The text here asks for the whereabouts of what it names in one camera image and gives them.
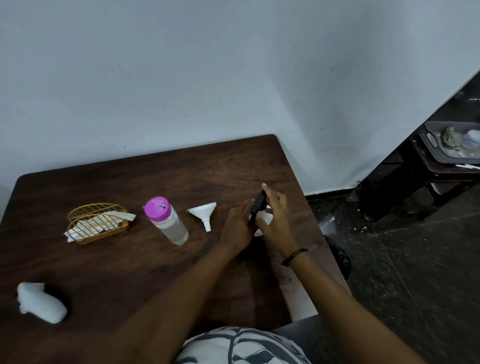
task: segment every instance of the purple lid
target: purple lid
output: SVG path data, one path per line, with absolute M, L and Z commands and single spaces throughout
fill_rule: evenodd
M 172 213 L 172 206 L 164 197 L 154 197 L 145 204 L 145 214 L 155 222 L 165 221 Z

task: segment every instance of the person's right hand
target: person's right hand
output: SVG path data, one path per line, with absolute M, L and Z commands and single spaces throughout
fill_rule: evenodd
M 273 220 L 268 225 L 257 215 L 255 223 L 262 231 L 265 240 L 276 248 L 284 258 L 287 258 L 300 248 L 293 236 L 287 210 L 287 197 L 272 190 L 265 183 L 262 183 L 262 188 L 267 194 L 268 204 L 272 207 Z

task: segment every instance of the hand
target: hand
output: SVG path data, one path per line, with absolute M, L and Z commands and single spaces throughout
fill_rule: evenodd
M 300 249 L 295 239 L 290 224 L 290 217 L 287 210 L 287 197 L 280 192 L 272 190 L 265 183 L 262 188 L 267 194 L 267 202 L 273 210 L 273 220 L 268 225 L 259 216 L 255 223 L 264 234 L 265 240 L 272 244 L 284 258 L 287 258 L 297 249 Z
M 219 244 L 231 249 L 234 257 L 250 244 L 255 234 L 255 228 L 248 227 L 253 202 L 252 199 L 248 199 L 239 206 L 231 208 L 223 226 Z

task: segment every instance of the person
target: person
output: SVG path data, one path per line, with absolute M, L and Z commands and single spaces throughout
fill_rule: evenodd
M 262 184 L 274 218 L 256 220 L 268 244 L 284 259 L 301 247 L 288 217 L 287 198 Z M 227 264 L 250 243 L 252 201 L 230 210 L 219 243 L 115 333 L 104 363 L 308 364 L 302 349 L 274 333 L 225 327 L 186 340 L 209 292 Z M 289 264 L 348 363 L 424 363 L 397 335 L 363 308 L 307 252 Z

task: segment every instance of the patterned shirt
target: patterned shirt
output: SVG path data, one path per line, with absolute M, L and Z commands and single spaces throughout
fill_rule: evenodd
M 253 328 L 224 327 L 188 339 L 175 364 L 311 364 L 292 340 Z

